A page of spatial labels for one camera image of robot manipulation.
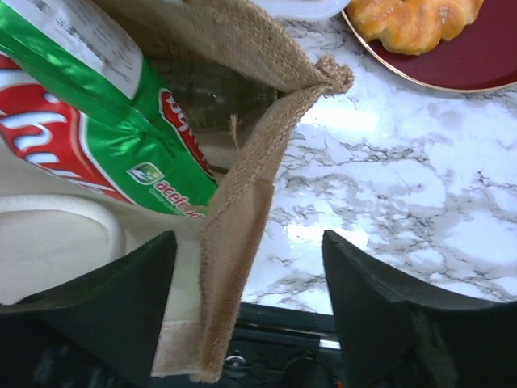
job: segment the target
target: marble table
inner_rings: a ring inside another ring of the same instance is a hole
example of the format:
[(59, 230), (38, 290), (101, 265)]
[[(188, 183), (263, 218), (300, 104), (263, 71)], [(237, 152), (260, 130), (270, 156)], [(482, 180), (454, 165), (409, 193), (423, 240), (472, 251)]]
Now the marble table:
[(339, 16), (283, 25), (355, 84), (292, 134), (243, 301), (332, 314), (324, 229), (444, 289), (517, 299), (517, 88), (432, 91), (377, 63)]

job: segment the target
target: gold plate rim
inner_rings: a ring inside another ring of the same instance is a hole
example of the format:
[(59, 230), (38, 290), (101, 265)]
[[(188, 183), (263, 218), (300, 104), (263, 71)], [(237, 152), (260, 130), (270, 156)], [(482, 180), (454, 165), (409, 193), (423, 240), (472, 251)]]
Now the gold plate rim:
[(353, 34), (355, 35), (357, 40), (370, 53), (370, 55), (372, 55), (374, 58), (376, 58), (388, 70), (390, 70), (393, 73), (395, 73), (396, 75), (404, 78), (405, 80), (410, 81), (412, 83), (415, 83), (415, 84), (417, 84), (419, 86), (428, 87), (428, 88), (433, 89), (435, 91), (448, 91), (448, 92), (452, 92), (452, 93), (462, 93), (462, 94), (488, 93), (488, 92), (492, 92), (492, 91), (500, 91), (501, 89), (505, 89), (507, 87), (517, 86), (517, 81), (515, 81), (515, 82), (507, 83), (505, 85), (489, 87), (489, 88), (486, 88), (486, 89), (452, 89), (452, 88), (448, 88), (448, 87), (441, 87), (441, 86), (431, 85), (430, 83), (419, 81), (418, 79), (413, 78), (413, 77), (407, 75), (403, 71), (400, 71), (395, 66), (389, 64), (382, 57), (380, 57), (375, 51), (373, 51), (373, 49), (370, 47), (368, 42), (366, 40), (364, 40), (363, 37), (357, 32), (357, 30), (353, 26), (352, 22), (348, 18), (348, 15), (345, 12), (345, 10), (341, 11), (341, 15), (345, 19), (345, 22), (347, 22), (348, 27), (351, 29), (351, 31), (353, 32)]

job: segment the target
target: golden brown pastry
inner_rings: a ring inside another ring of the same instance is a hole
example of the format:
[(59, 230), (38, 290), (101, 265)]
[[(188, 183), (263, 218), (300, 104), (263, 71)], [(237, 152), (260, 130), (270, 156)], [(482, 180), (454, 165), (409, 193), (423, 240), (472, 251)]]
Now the golden brown pastry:
[(366, 41), (392, 53), (420, 55), (456, 38), (477, 18), (483, 0), (351, 0), (347, 14)]

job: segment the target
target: green leaf logo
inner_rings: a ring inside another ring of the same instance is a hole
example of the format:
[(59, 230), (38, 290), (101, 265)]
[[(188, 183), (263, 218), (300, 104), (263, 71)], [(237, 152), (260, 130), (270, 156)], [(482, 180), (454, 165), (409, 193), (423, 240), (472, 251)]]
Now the green leaf logo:
[(128, 170), (128, 174), (139, 184), (144, 185), (156, 183), (164, 176), (162, 172), (150, 162), (143, 162), (136, 165)]

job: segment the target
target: red logo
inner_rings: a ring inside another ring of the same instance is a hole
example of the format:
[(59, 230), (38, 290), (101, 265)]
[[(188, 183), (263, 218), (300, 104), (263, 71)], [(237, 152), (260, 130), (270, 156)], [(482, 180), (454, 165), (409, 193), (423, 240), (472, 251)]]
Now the red logo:
[(95, 167), (86, 146), (82, 148), (86, 120), (0, 53), (0, 137), (11, 152), (72, 183), (132, 203)]
[(172, 94), (167, 89), (160, 89), (158, 102), (160, 103), (160, 113), (163, 120), (167, 121), (175, 129), (185, 148), (191, 153), (206, 175), (213, 178), (212, 170), (210, 170), (210, 166), (204, 158), (200, 146), (197, 144), (194, 133), (192, 133), (191, 127), (187, 123), (187, 118), (178, 103), (174, 101)]

